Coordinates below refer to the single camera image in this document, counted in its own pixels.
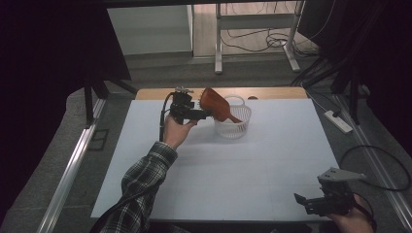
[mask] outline clear plastic container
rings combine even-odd
[[[238,95],[227,95],[224,98],[238,98],[242,100],[241,105],[230,105],[230,112],[232,115],[242,120],[240,123],[233,123],[230,119],[220,122],[215,119],[216,132],[228,139],[237,139],[246,134],[248,131],[249,120],[252,115],[252,110],[245,105],[245,100]]]

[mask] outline black curtain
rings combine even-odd
[[[368,106],[412,155],[410,67],[412,2],[391,1],[360,52],[361,82],[370,89]]]
[[[130,80],[102,5],[0,1],[2,220],[86,77]]]

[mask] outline black cable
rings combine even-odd
[[[221,36],[221,40],[222,40],[222,43],[224,43],[224,44],[225,44],[226,46],[228,46],[228,47],[238,48],[238,49],[240,49],[240,50],[246,50],[246,51],[250,51],[250,52],[259,52],[259,51],[269,50],[270,48],[274,48],[274,47],[272,47],[272,45],[268,45],[265,49],[261,49],[261,50],[248,50],[248,49],[246,49],[246,48],[242,48],[242,47],[238,47],[238,46],[234,46],[234,45],[229,45],[228,43],[226,43],[226,42],[223,40],[222,36]]]
[[[314,93],[316,93],[316,94],[324,97],[326,100],[328,100],[330,103],[332,103],[332,104],[338,109],[337,111],[333,111],[333,116],[334,116],[334,117],[338,117],[338,116],[339,116],[339,114],[342,112],[342,109],[341,109],[334,101],[332,101],[332,100],[329,99],[327,96],[323,95],[322,93],[320,93],[320,92],[318,92],[318,91],[315,91],[315,90],[313,90],[313,89],[310,89],[310,91],[312,91],[312,92],[314,92]]]
[[[378,224],[377,224],[377,222],[376,222],[376,220],[375,220],[372,206],[371,206],[370,203],[366,200],[366,198],[364,198],[363,196],[361,196],[361,195],[358,194],[358,193],[355,193],[355,192],[353,192],[353,193],[354,193],[354,194],[357,194],[357,195],[358,195],[361,199],[363,199],[363,201],[365,201],[365,202],[367,203],[367,205],[369,206],[370,212],[369,212],[365,207],[363,207],[361,204],[359,204],[358,202],[355,202],[355,203],[354,203],[354,208],[356,208],[356,209],[357,209],[358,211],[360,211],[364,216],[366,216],[366,218],[369,220],[369,224],[372,226],[372,231],[373,231],[373,232],[376,232],[376,229],[377,229]]]
[[[359,145],[359,146],[356,146],[356,147],[353,147],[353,148],[347,150],[347,151],[342,155],[342,158],[341,158],[340,161],[339,161],[339,166],[342,165],[343,161],[345,160],[345,158],[348,156],[348,154],[349,154],[351,151],[356,150],[356,149],[359,149],[359,148],[371,148],[371,149],[377,149],[377,150],[382,151],[382,152],[383,152],[384,154],[386,154],[388,157],[392,158],[392,159],[402,168],[402,170],[404,171],[404,173],[405,173],[405,175],[406,175],[406,177],[407,177],[407,180],[408,180],[406,186],[404,186],[404,187],[402,187],[402,188],[384,187],[384,186],[381,186],[381,185],[378,185],[378,184],[375,184],[375,183],[370,183],[370,182],[367,182],[367,181],[361,181],[362,183],[365,183],[365,184],[367,184],[367,185],[370,185],[370,186],[373,186],[373,187],[376,187],[376,188],[384,189],[384,190],[387,190],[387,191],[405,191],[405,190],[407,190],[407,189],[409,189],[409,188],[411,187],[411,185],[412,185],[411,175],[409,174],[409,172],[408,172],[408,170],[406,169],[406,167],[400,162],[400,160],[397,159],[397,158],[396,158],[395,156],[393,156],[392,154],[390,154],[389,152],[387,152],[386,150],[383,150],[383,149],[378,148],[378,147],[375,147],[375,146]]]
[[[318,66],[316,66],[314,69],[316,70],[312,70],[311,73],[309,73],[309,75],[315,75],[316,73],[318,73],[319,71],[323,70],[327,65],[328,62],[327,60],[323,60],[324,65],[320,67],[320,64]]]
[[[316,36],[318,36],[322,31],[324,31],[325,27],[327,26],[327,24],[328,24],[329,21],[330,21],[330,17],[332,16],[335,3],[336,3],[336,0],[333,0],[332,6],[330,7],[329,14],[328,14],[328,16],[327,16],[327,18],[326,18],[326,21],[325,21],[324,25],[321,27],[321,29],[320,29],[317,33],[315,33],[314,35],[310,36],[306,41],[311,41],[311,40],[314,39]]]
[[[294,80],[291,82],[291,86],[297,86],[301,82],[301,80],[303,80],[303,78],[307,74],[309,74],[312,69],[316,68],[322,61],[324,61],[323,57],[316,59],[308,68],[303,70],[298,76],[296,76],[296,78],[294,78]]]
[[[305,57],[311,57],[311,56],[318,56],[318,55],[319,55],[318,52],[302,51],[302,50],[300,50],[299,47],[297,46],[295,40],[293,40],[292,43],[293,43],[293,45],[292,45],[293,52],[294,52],[297,56],[300,56],[300,57],[305,58]]]
[[[173,92],[170,92],[167,96],[166,99],[164,99],[164,103],[163,103],[163,108],[161,109],[160,112],[160,124],[159,124],[159,134],[158,134],[158,140],[163,142],[163,133],[164,133],[164,115],[166,114],[166,103],[169,100],[170,96],[173,95]]]
[[[263,2],[263,6],[261,7],[261,9],[257,12],[257,14],[259,14],[261,11],[263,11],[264,9],[264,5],[266,5],[267,2]]]
[[[260,32],[265,32],[265,31],[268,31],[268,30],[270,30],[270,29],[264,29],[264,30],[259,30],[259,31],[255,31],[255,32],[250,32],[250,33],[242,34],[242,35],[240,35],[240,36],[232,36],[232,35],[230,35],[229,30],[226,30],[226,31],[227,31],[227,34],[229,35],[229,37],[231,37],[231,38],[233,38],[233,39],[236,39],[236,38],[240,38],[240,37],[244,37],[244,36],[249,36],[249,35],[257,34],[257,33],[260,33]]]
[[[357,192],[352,192],[353,194],[357,194],[364,202],[366,202],[366,205],[367,205],[367,207],[368,207],[368,209],[370,210],[370,215],[372,216],[372,218],[374,218],[375,217],[375,213],[374,213],[374,211],[373,211],[373,208],[372,208],[372,205],[370,205],[370,202],[365,198],[365,197],[363,197],[362,195],[360,195],[359,193],[357,193]]]
[[[231,7],[232,7],[232,11],[233,11],[233,13],[234,13],[235,15],[237,15],[237,13],[234,11],[234,6],[233,6],[233,3],[230,3],[230,5],[231,5]]]
[[[266,44],[267,44],[268,46],[270,45],[272,48],[280,48],[280,47],[283,47],[283,46],[286,44],[286,42],[288,41],[289,36],[286,35],[286,34],[283,34],[283,33],[278,33],[278,32],[270,33],[270,30],[272,30],[272,29],[269,28],[269,30],[267,31]],[[284,37],[286,37],[286,39],[283,39],[283,38],[281,38],[281,39],[279,39],[279,38],[274,38],[274,37],[272,37],[272,36],[274,36],[274,35],[284,36]],[[274,44],[276,44],[276,43],[279,43],[279,45],[276,46],[276,47],[273,47],[272,45],[274,45]]]
[[[285,1],[285,8],[286,8],[286,12],[289,12],[289,9],[288,9],[288,5],[287,5],[287,3],[286,3],[287,1]]]

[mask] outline wire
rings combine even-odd
[[[351,151],[356,150],[356,149],[360,149],[360,148],[371,148],[371,149],[376,149],[376,150],[382,151],[382,152],[383,152],[384,154],[386,154],[388,157],[392,158],[392,159],[402,168],[402,170],[404,171],[405,176],[406,176],[406,178],[407,178],[407,184],[406,184],[404,187],[401,187],[401,188],[384,187],[384,186],[381,186],[381,185],[378,185],[378,184],[375,184],[375,183],[370,183],[370,182],[367,182],[367,181],[361,181],[362,183],[365,183],[365,184],[367,184],[367,185],[370,185],[370,186],[373,186],[373,187],[376,187],[376,188],[384,189],[384,190],[387,190],[387,191],[405,191],[405,190],[407,190],[407,189],[409,189],[409,188],[411,187],[411,185],[412,185],[412,184],[411,184],[411,183],[412,183],[412,181],[411,181],[411,180],[412,180],[412,179],[411,179],[411,175],[409,174],[409,172],[408,172],[408,170],[406,169],[406,167],[400,162],[400,160],[397,159],[397,158],[396,158],[395,156],[393,156],[392,154],[390,154],[389,152],[387,152],[386,150],[383,150],[383,149],[378,148],[378,147],[375,147],[375,146],[359,145],[359,146],[356,146],[356,147],[353,147],[353,148],[347,150],[347,151],[342,155],[342,158],[341,158],[340,161],[339,161],[339,165],[341,165],[341,164],[343,163],[344,159],[348,156],[348,154],[349,154]]]
[[[261,50],[249,50],[249,49],[246,49],[246,48],[243,48],[243,47],[230,45],[230,44],[228,44],[227,42],[224,41],[224,39],[222,38],[222,36],[221,36],[221,40],[222,40],[222,43],[225,44],[225,45],[228,46],[228,47],[238,48],[238,49],[240,49],[240,50],[246,50],[246,51],[250,51],[250,52],[259,52],[259,51],[269,50],[270,48],[280,48],[280,47],[282,47],[282,46],[283,46],[282,42],[287,41],[287,40],[286,40],[286,39],[276,39],[276,38],[272,38],[271,36],[272,36],[272,35],[282,35],[282,36],[288,37],[288,35],[285,35],[285,34],[282,34],[282,33],[270,33],[270,30],[272,30],[272,29],[259,30],[259,31],[256,31],[256,32],[251,32],[251,33],[248,33],[248,34],[244,34],[244,35],[240,35],[240,36],[235,36],[235,37],[233,37],[233,36],[231,36],[231,35],[229,34],[230,37],[232,37],[232,38],[239,38],[239,37],[243,37],[243,36],[248,36],[248,35],[256,34],[256,33],[259,33],[259,32],[268,31],[268,36],[266,37],[267,47],[264,48],[264,49],[261,49]]]
[[[346,49],[345,45],[347,43],[350,42],[351,39],[353,39],[353,34],[358,32],[361,27],[363,26],[363,24],[365,23],[365,21],[367,20],[367,16],[370,15],[371,10],[368,8],[367,11],[365,11],[362,15],[362,17],[360,17],[360,20],[358,21],[358,23],[356,23],[356,25],[354,27],[352,27],[352,29],[346,33],[335,45],[333,45],[332,47],[328,48],[327,50],[322,50],[320,49],[319,51],[319,58],[318,60],[316,60],[310,67],[308,67],[307,69],[305,69],[304,71],[302,71],[292,82],[291,85],[298,85],[303,79],[307,78],[308,73],[310,70],[316,68],[319,63],[325,59],[325,57],[329,56],[330,54],[332,54],[333,52],[335,53],[340,53],[340,50],[344,50]]]
[[[260,33],[260,32],[265,32],[265,31],[268,31],[268,30],[270,30],[270,29],[264,29],[264,30],[259,30],[259,31],[255,31],[255,32],[250,32],[250,33],[242,34],[240,36],[232,36],[232,35],[230,35],[229,30],[226,30],[226,31],[227,31],[227,34],[229,35],[229,37],[236,39],[236,38],[240,38],[240,37],[245,37],[245,36],[250,36],[250,35],[253,35],[253,34],[257,34],[257,33]]]
[[[369,202],[364,196],[360,195],[359,193],[357,193],[357,192],[352,192],[352,193],[353,193],[353,194],[357,194],[364,202],[366,202],[367,208],[368,208],[369,211],[370,211],[370,215],[372,216],[372,218],[374,218],[374,217],[375,217],[375,213],[374,213],[374,211],[373,211],[372,205],[370,205],[370,202]]]
[[[257,12],[257,14],[259,14],[261,11],[263,11],[264,6],[266,5],[267,2],[263,2],[263,6],[261,7],[260,11]]]
[[[167,111],[165,110],[165,109],[166,109],[166,103],[167,103],[167,101],[169,100],[170,96],[172,96],[172,95],[173,95],[173,92],[170,92],[170,93],[166,96],[166,99],[164,99],[163,108],[161,109],[161,112],[160,112],[160,124],[159,124],[160,129],[159,129],[159,134],[158,134],[158,140],[161,141],[161,142],[163,142],[164,115],[165,115],[166,112],[168,111],[168,110],[167,110]]]
[[[311,95],[311,94],[309,93],[309,89],[305,89],[305,90],[306,90],[306,93],[311,97],[311,99],[312,99],[313,101],[315,101],[315,99],[313,98],[313,95]],[[313,91],[314,93],[316,93],[316,94],[324,97],[326,100],[328,100],[330,103],[332,103],[332,104],[337,108],[337,111],[333,111],[333,116],[334,116],[334,117],[337,117],[337,116],[342,112],[342,109],[341,109],[334,101],[332,101],[331,99],[329,99],[327,96],[323,95],[322,93],[320,93],[320,92],[318,92],[318,91],[315,91],[314,89],[310,89],[310,91]]]
[[[289,12],[288,4],[286,3],[286,1],[285,1],[285,8],[286,8],[286,11]]]
[[[230,6],[231,6],[231,8],[232,8],[233,13],[234,13],[235,15],[237,15],[236,11],[234,11],[234,4],[233,4],[233,3],[230,3]]]
[[[306,93],[309,95],[309,97],[313,100],[313,102],[315,102],[316,105],[318,105],[319,107],[321,107],[321,109],[323,109],[325,112],[327,112],[327,109],[325,109],[321,104],[318,103],[318,101],[316,101],[315,98],[313,98],[313,96],[305,89]]]
[[[364,23],[368,19],[368,16],[370,16],[371,11],[372,11],[371,9],[372,8],[367,8],[366,11],[364,11],[362,13],[362,16],[359,17],[359,20],[357,21],[357,23],[354,23],[354,26],[351,28],[351,30],[349,30],[347,33],[345,33],[337,43],[335,43],[331,47],[327,48],[327,50],[325,50],[323,48],[319,48],[319,55],[322,56],[322,57],[327,57],[327,56],[330,56],[332,54],[345,53],[346,51],[344,51],[344,50],[347,49],[348,43],[351,43],[351,41],[355,38],[354,34],[359,32],[359,30],[361,30]],[[297,47],[297,45],[300,45],[300,44],[302,44],[306,41],[303,41],[303,42],[300,42],[300,43],[296,44],[296,47]],[[299,75],[299,76],[302,80],[305,78],[303,73],[301,73],[301,75]]]
[[[273,14],[276,14],[276,8],[278,7],[278,2],[275,2],[275,9],[273,10]]]
[[[315,74],[317,71],[321,70],[322,68],[325,67],[325,65],[327,65],[327,61],[325,61],[325,64],[322,68],[318,68],[322,62],[325,61],[325,58],[320,56],[317,60],[315,60],[308,68],[306,68],[304,71],[302,71],[298,76],[296,76],[293,81],[291,82],[291,86],[296,86],[296,85],[301,85],[303,79],[306,76],[309,75],[313,75]]]
[[[267,44],[267,45],[269,45],[269,44],[270,44],[270,45],[273,45],[273,44],[279,43],[278,46],[272,47],[272,48],[283,47],[283,46],[286,44],[286,42],[288,41],[289,36],[286,35],[286,34],[283,34],[283,33],[278,33],[278,32],[270,33],[270,30],[272,30],[272,29],[269,29],[269,30],[267,31],[266,44]],[[281,38],[281,39],[279,39],[279,38],[274,38],[274,37],[272,37],[272,36],[274,36],[274,35],[284,36],[284,37],[286,37],[286,39],[283,39],[283,38]]]
[[[293,43],[293,45],[292,45],[293,51],[301,57],[310,57],[310,56],[318,56],[319,55],[318,51],[313,52],[313,51],[302,51],[302,50],[300,50],[300,48],[297,46],[297,43],[296,43],[295,40],[293,40],[292,43]]]
[[[321,28],[321,30],[319,30],[319,31],[318,31],[318,33],[316,33],[315,35],[311,36],[311,37],[310,37],[310,38],[308,38],[306,41],[310,41],[310,40],[312,40],[313,38],[315,38],[316,36],[318,36],[318,35],[319,35],[319,33],[321,33],[321,32],[325,29],[325,27],[326,27],[327,23],[328,23],[328,22],[329,22],[329,20],[330,20],[330,16],[332,15],[332,12],[333,12],[333,9],[334,9],[335,2],[336,2],[336,0],[333,0],[332,7],[330,8],[330,12],[329,12],[329,15],[327,16],[327,19],[326,19],[326,21],[325,21],[325,23],[324,23],[324,26]]]

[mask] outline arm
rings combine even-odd
[[[140,159],[125,173],[121,181],[120,202],[137,193],[145,192],[110,215],[101,232],[146,232],[149,217],[159,186],[178,157],[175,149],[185,140],[196,124],[190,121],[180,125],[170,116],[166,118],[164,143],[155,142],[148,155]]]

